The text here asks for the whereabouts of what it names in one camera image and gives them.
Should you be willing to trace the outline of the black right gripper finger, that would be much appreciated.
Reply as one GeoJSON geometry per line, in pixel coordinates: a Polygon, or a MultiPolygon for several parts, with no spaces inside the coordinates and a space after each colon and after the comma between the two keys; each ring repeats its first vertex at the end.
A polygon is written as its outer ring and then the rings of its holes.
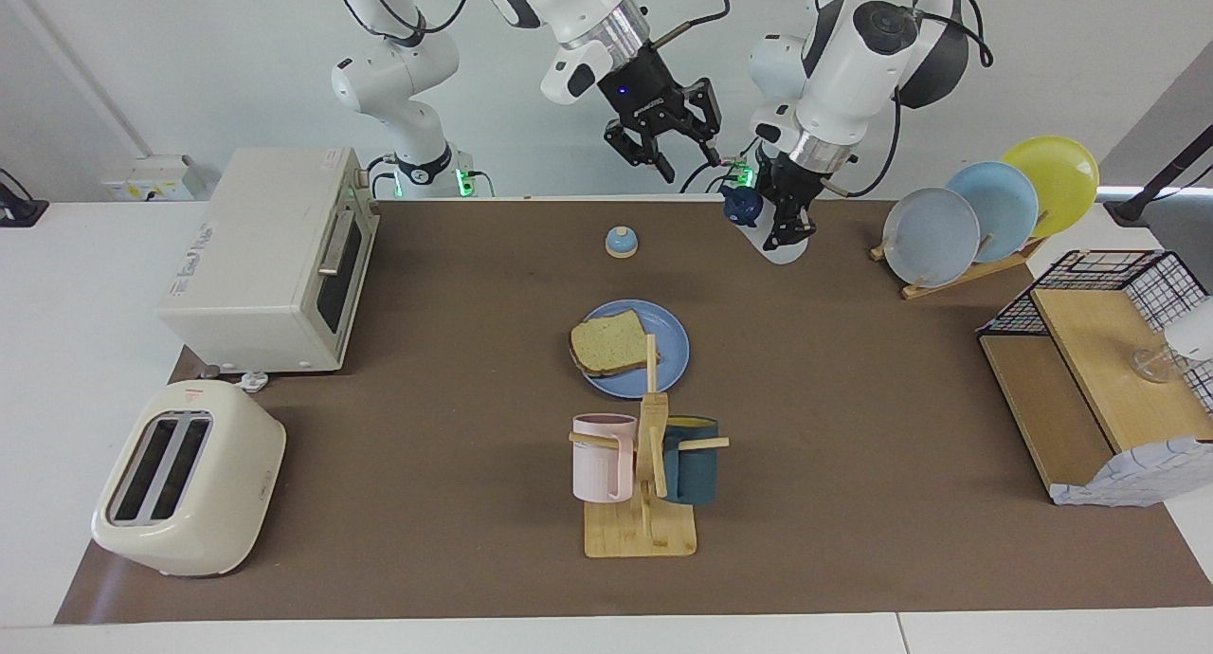
{"type": "Polygon", "coordinates": [[[676,172],[667,157],[660,152],[654,136],[640,132],[640,141],[630,136],[627,127],[606,127],[604,131],[606,144],[623,158],[625,163],[632,166],[653,166],[667,184],[672,184],[676,172]]]}
{"type": "Polygon", "coordinates": [[[687,136],[695,141],[710,166],[718,166],[721,154],[714,147],[716,136],[722,127],[722,115],[714,96],[714,85],[710,76],[701,76],[683,89],[684,104],[688,109],[687,136]]]}

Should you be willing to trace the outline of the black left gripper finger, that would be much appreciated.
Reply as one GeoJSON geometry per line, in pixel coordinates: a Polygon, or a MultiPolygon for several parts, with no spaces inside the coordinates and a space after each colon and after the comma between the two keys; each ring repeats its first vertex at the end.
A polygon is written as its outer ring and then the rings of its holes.
{"type": "Polygon", "coordinates": [[[779,207],[771,218],[771,249],[804,243],[815,231],[807,207],[779,207]]]}
{"type": "Polygon", "coordinates": [[[778,214],[778,187],[774,178],[774,163],[757,160],[757,178],[754,192],[761,197],[761,214],[754,221],[759,231],[774,231],[778,214]]]}

